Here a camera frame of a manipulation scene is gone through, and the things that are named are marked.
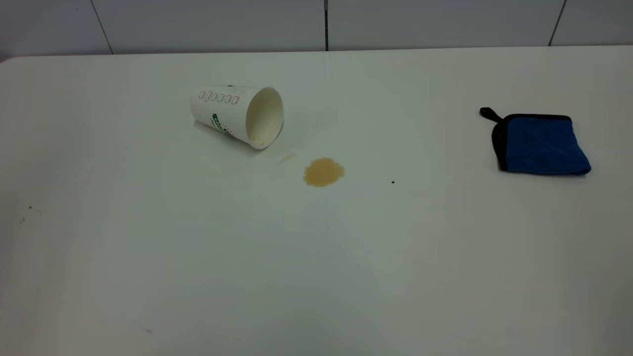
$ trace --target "brown liquid stain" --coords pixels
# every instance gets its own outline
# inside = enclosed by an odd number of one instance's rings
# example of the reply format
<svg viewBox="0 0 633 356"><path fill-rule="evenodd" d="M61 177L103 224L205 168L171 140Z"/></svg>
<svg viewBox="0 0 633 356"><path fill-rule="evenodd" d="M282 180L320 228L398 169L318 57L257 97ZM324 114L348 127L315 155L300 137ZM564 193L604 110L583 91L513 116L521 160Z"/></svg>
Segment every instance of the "brown liquid stain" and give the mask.
<svg viewBox="0 0 633 356"><path fill-rule="evenodd" d="M280 165L281 163L284 163L284 162L288 161L292 157L294 157L294 153L291 154L291 155L287 155L286 157L283 157L282 160L277 163L277 165Z"/></svg>
<svg viewBox="0 0 633 356"><path fill-rule="evenodd" d="M345 168L331 158L313 160L303 173L303 181L314 187L325 187L345 175Z"/></svg>

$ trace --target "printed text on cup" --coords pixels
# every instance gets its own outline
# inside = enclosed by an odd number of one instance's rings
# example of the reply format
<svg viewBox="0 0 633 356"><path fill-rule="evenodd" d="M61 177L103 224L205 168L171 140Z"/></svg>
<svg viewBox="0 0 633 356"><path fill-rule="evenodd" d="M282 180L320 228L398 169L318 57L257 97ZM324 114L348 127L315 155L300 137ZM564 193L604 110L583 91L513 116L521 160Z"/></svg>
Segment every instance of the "printed text on cup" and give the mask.
<svg viewBox="0 0 633 356"><path fill-rule="evenodd" d="M220 94L218 92L209 91L201 91L198 95L198 99L204 99L204 101L215 101L217 103L226 103L235 105L239 101L239 96L228 95L228 94Z"/></svg>

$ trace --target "cup opening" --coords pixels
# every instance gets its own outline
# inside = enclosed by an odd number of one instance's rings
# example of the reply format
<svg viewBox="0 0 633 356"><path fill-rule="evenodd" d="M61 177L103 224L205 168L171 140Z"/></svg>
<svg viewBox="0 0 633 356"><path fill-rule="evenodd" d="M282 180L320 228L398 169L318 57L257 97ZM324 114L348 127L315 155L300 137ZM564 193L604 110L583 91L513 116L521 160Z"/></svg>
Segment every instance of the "cup opening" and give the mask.
<svg viewBox="0 0 633 356"><path fill-rule="evenodd" d="M270 145L284 122L284 104L281 95L273 88L260 90L246 111L246 134L255 148Z"/></svg>

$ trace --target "tile grout line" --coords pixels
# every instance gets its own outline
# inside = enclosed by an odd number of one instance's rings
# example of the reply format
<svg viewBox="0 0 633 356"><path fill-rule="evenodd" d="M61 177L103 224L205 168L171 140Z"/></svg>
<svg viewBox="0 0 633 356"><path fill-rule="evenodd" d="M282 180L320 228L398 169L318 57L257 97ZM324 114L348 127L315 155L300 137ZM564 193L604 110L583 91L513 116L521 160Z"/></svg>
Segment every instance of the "tile grout line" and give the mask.
<svg viewBox="0 0 633 356"><path fill-rule="evenodd" d="M324 8L325 8L325 50L329 51L330 50L330 44L329 44L329 34L328 34L328 28L327 28L327 0L323 0L323 4L324 4Z"/></svg>
<svg viewBox="0 0 633 356"><path fill-rule="evenodd" d="M558 14L556 25L554 25L554 32L552 32L552 37L549 38L548 47L552 45L552 41L554 40L554 35L556 34L556 30L558 29L558 23L560 22L560 18L563 17L563 11L565 10L565 5L567 5L567 0L563 1L563 6L560 8L560 13Z"/></svg>
<svg viewBox="0 0 633 356"><path fill-rule="evenodd" d="M90 4L92 5L92 10L94 10L95 16L97 16L97 21L99 22L99 26L101 26L101 32L103 32L103 37L106 38L106 43L108 44L108 48L110 48L110 54L114 54L112 51L112 46L110 46L110 41L108 41L108 36L106 35L106 31L103 29L103 25L101 24L101 19L99 18L99 14L97 13L97 9L94 7L94 3L90 0Z"/></svg>

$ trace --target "white tiled wall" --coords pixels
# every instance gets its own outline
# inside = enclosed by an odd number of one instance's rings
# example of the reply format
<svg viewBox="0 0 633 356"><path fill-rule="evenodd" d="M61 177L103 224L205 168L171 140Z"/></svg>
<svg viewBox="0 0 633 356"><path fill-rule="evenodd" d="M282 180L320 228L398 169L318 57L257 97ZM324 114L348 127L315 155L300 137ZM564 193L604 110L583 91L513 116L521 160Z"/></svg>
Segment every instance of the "white tiled wall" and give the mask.
<svg viewBox="0 0 633 356"><path fill-rule="evenodd" d="M547 46L563 0L330 0L330 49Z"/></svg>
<svg viewBox="0 0 633 356"><path fill-rule="evenodd" d="M93 0L114 53L323 51L323 0Z"/></svg>
<svg viewBox="0 0 633 356"><path fill-rule="evenodd" d="M565 0L328 2L332 50L547 46L550 39L552 45L633 44L633 0L567 0L556 32ZM4 0L0 61L111 50L322 51L324 5L325 0Z"/></svg>
<svg viewBox="0 0 633 356"><path fill-rule="evenodd" d="M0 1L0 61L42 54L109 54L90 0Z"/></svg>
<svg viewBox="0 0 633 356"><path fill-rule="evenodd" d="M567 0L553 46L633 44L633 0Z"/></svg>

